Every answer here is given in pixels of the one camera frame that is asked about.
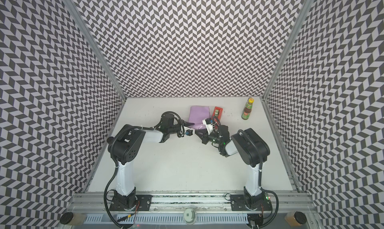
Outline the pink wrapping paper sheet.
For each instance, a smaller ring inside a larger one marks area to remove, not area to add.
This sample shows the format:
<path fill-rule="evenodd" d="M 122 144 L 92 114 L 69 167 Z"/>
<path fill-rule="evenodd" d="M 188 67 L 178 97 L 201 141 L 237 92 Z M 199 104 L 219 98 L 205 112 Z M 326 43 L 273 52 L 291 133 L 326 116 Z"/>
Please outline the pink wrapping paper sheet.
<path fill-rule="evenodd" d="M 193 123 L 191 128 L 195 130 L 206 129 L 204 120 L 210 117 L 210 108 L 208 106 L 191 106 L 188 122 Z"/>

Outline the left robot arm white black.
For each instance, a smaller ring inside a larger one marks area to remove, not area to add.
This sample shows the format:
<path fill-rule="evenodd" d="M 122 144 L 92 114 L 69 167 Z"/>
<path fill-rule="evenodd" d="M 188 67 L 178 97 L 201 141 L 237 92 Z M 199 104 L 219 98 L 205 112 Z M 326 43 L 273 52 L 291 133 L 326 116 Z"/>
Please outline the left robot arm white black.
<path fill-rule="evenodd" d="M 161 115 L 161 119 L 154 127 L 132 126 L 126 124 L 115 137 L 107 139 L 108 152 L 115 163 L 115 172 L 107 183 L 104 195 L 109 191 L 111 182 L 116 179 L 116 188 L 111 200 L 110 209 L 134 210 L 139 206 L 140 200 L 136 195 L 134 184 L 134 159 L 138 155 L 143 143 L 164 143 L 170 135 L 176 134 L 179 138 L 191 136 L 193 130 L 189 127 L 194 123 L 187 122 L 172 111 Z"/>

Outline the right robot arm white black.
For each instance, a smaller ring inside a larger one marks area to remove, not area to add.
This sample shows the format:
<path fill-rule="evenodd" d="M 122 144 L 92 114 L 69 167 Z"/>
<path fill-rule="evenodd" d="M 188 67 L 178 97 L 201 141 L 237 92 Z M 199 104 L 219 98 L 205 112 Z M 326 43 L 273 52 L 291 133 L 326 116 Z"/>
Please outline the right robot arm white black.
<path fill-rule="evenodd" d="M 208 129 L 195 131 L 203 144 L 211 142 L 224 157 L 238 153 L 248 166 L 247 181 L 244 186 L 241 205 L 247 210 L 271 209 L 268 192 L 262 188 L 263 165 L 271 151 L 268 144 L 252 129 L 238 130 L 231 135 L 228 126 L 221 125 L 211 132 Z"/>

